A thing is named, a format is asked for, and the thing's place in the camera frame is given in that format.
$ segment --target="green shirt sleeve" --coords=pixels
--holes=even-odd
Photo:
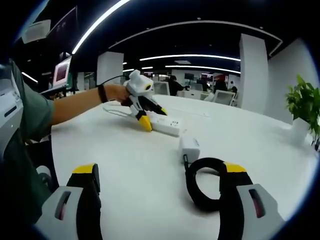
[[[12,62],[12,73],[23,103],[20,124],[22,138],[39,141],[50,133],[54,103],[24,83],[22,74],[14,62]]]

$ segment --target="desk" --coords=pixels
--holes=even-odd
[[[169,115],[184,120],[183,134],[197,138],[201,158],[215,157],[246,168],[252,181],[277,200],[281,216],[290,218],[312,182],[318,160],[309,145],[288,144],[288,124],[212,102],[154,98]],[[77,166],[98,163],[101,231],[108,240],[217,239],[219,213],[202,214],[193,208],[178,144],[178,138],[144,132],[138,122],[107,113],[102,105],[52,128],[61,185]],[[197,174],[197,182],[209,197],[219,198],[217,176]]]
[[[47,97],[52,96],[54,94],[63,92],[63,96],[66,97],[67,96],[67,87],[68,87],[67,84],[54,86],[46,91],[40,92],[40,94],[47,98]]]
[[[210,92],[207,91],[198,91],[198,90],[183,90],[178,91],[177,96],[187,99],[197,99],[197,100],[204,100],[208,97]]]

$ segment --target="person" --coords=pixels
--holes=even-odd
[[[178,91],[182,91],[184,89],[184,87],[177,82],[177,78],[175,75],[170,76],[168,84],[171,96],[177,96]]]
[[[4,152],[3,172],[6,196],[10,196],[25,220],[34,224],[41,215],[43,203],[51,195],[33,167],[25,149],[28,139],[40,140],[50,133],[51,126],[66,122],[101,104],[98,88],[60,98],[48,100],[24,83],[16,64],[10,60],[17,89],[23,103],[20,127],[12,136]],[[107,99],[125,101],[129,92],[124,86],[105,85]]]
[[[233,86],[229,91],[237,94],[238,93],[238,88],[236,86]]]
[[[231,81],[230,82],[230,87],[232,88],[233,86],[235,86],[235,83],[234,83],[234,81]]]
[[[213,87],[213,94],[215,94],[217,90],[228,91],[227,85],[224,80],[216,81],[216,83]]]
[[[197,84],[202,85],[203,92],[207,92],[210,88],[210,85],[208,85],[208,81],[205,78],[201,78],[199,81],[197,81]]]

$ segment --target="potted plant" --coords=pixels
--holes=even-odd
[[[309,82],[297,75],[297,85],[289,87],[286,94],[287,108],[293,115],[293,125],[290,131],[291,140],[301,144],[311,130],[316,135],[320,133],[318,118],[320,115],[320,92]]]

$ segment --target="green leaves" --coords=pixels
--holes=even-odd
[[[298,85],[301,85],[301,86],[305,86],[306,85],[305,80],[300,75],[297,75],[296,79],[297,79]]]
[[[310,124],[316,134],[320,134],[318,118],[320,116],[320,91],[300,76],[296,76],[297,85],[289,86],[289,93],[285,95],[287,108],[293,119],[301,118]]]

